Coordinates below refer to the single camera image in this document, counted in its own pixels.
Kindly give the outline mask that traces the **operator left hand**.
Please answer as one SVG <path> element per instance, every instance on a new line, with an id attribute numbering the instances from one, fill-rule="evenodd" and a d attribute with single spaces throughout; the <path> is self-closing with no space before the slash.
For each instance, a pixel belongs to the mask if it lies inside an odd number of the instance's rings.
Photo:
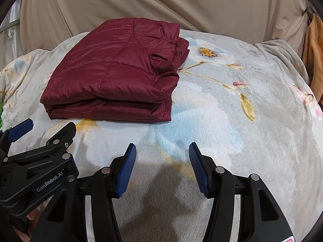
<path id="1" fill-rule="evenodd" d="M 13 225 L 13 230 L 19 236 L 21 241 L 30 241 L 40 216 L 41 212 L 36 208 L 25 217 L 23 220 L 24 224 L 22 226 L 18 226 L 17 224 Z"/>

